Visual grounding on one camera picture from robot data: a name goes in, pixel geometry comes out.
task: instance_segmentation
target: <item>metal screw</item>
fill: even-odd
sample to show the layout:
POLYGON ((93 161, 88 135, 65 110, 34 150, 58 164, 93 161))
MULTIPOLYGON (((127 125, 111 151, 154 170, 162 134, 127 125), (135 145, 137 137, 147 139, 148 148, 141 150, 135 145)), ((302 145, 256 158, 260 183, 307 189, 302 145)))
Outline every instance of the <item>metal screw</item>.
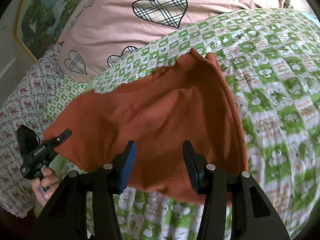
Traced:
POLYGON ((247 172, 247 171, 243 171, 243 172, 241 173, 241 175, 244 176, 245 178, 250 177, 250 173, 247 172))
POLYGON ((208 165, 207 165, 207 169, 208 169, 209 171, 214 171, 214 170, 216 169, 216 166, 214 166, 213 164, 208 164, 208 165))
POLYGON ((105 170, 111 170, 112 169, 112 164, 111 163, 107 163, 107 164, 103 165, 103 168, 105 170))
POLYGON ((77 176, 77 172, 76 172, 76 171, 70 171, 69 174, 68 174, 68 176, 69 176, 70 178, 74 178, 74 177, 77 176))

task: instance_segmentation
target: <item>wall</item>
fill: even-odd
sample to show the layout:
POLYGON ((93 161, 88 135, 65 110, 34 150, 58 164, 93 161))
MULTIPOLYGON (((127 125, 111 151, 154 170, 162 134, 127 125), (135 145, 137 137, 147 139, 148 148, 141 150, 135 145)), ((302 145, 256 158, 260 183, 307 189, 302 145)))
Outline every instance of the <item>wall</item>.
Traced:
POLYGON ((12 0, 0 19, 0 106, 33 64, 13 37, 19 3, 20 0, 12 0))

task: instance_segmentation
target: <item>waterfall painting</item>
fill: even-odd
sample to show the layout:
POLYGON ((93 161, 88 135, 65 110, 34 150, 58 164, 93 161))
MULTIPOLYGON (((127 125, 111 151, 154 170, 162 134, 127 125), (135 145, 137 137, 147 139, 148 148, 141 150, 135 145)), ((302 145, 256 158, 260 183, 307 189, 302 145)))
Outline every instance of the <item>waterfall painting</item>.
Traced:
POLYGON ((34 59, 53 46, 81 0, 21 0, 15 37, 34 59))

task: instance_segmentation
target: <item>yellow border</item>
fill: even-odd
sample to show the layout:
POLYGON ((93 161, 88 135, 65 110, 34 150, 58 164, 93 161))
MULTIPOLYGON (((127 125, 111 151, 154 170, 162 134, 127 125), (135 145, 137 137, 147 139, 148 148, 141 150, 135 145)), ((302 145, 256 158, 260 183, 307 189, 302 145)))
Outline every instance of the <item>yellow border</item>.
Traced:
POLYGON ((28 49, 26 49, 25 45, 17 37, 18 21, 19 21, 19 15, 20 15, 20 12, 21 12, 22 4, 23 4, 23 0, 20 0, 19 7, 18 7, 17 13, 16 13, 16 19, 15 19, 15 22, 14 22, 14 27, 13 27, 13 37, 16 40, 16 42, 19 44, 21 49, 29 56, 29 58, 32 60, 32 62, 35 63, 36 62, 35 57, 31 54, 31 52, 28 49))

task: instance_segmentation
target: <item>bed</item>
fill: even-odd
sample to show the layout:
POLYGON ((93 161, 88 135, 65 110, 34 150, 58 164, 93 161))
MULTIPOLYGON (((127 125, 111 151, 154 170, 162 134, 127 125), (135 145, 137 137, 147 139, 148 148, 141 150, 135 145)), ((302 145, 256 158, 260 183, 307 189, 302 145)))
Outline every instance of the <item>bed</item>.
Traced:
MULTIPOLYGON (((295 10, 257 8, 229 12, 188 25, 135 50, 98 74, 86 89, 109 92, 123 82, 148 75, 156 66, 174 64, 178 55, 190 47, 195 47, 202 55, 214 52, 243 121, 250 172, 279 212, 293 239, 308 222, 319 199, 319 35, 320 28, 295 10), (266 133, 279 124, 281 128, 266 133)), ((51 112, 43 114, 47 105, 52 106, 54 101, 48 102, 47 98, 57 96, 57 88, 65 79, 57 63, 59 49, 56 45, 33 67, 41 69, 42 77, 48 80, 52 80, 47 76, 52 66, 57 74, 52 90, 41 86, 42 96, 33 101, 34 116, 44 115, 40 120, 33 120, 37 134, 42 134, 63 109, 53 107, 51 112)), ((13 99, 19 101, 19 93, 23 91, 24 87, 19 86, 8 99, 6 112, 2 114, 0 111, 1 122, 15 114, 10 103, 14 102, 13 99)), ((34 87, 30 91, 32 94, 26 90, 26 98, 34 98, 34 87)), ((26 102, 21 108, 25 115, 17 120, 29 115, 30 110, 24 110, 25 106, 30 106, 26 102)), ((29 182, 20 178, 19 162, 15 161, 20 159, 14 137, 18 123, 13 120, 6 124, 12 127, 12 131, 3 133, 5 139, 1 141, 0 163, 9 168, 1 174, 0 197, 6 209, 23 216, 34 200, 29 182)), ((52 168, 61 178, 68 171, 78 170, 61 157, 52 163, 52 168)), ((145 193, 133 188, 127 188, 114 199, 125 239, 196 238, 203 206, 177 202, 157 192, 145 193)), ((87 225, 93 232, 91 203, 89 195, 87 225)), ((231 232, 230 212, 228 209, 226 239, 231 232)))

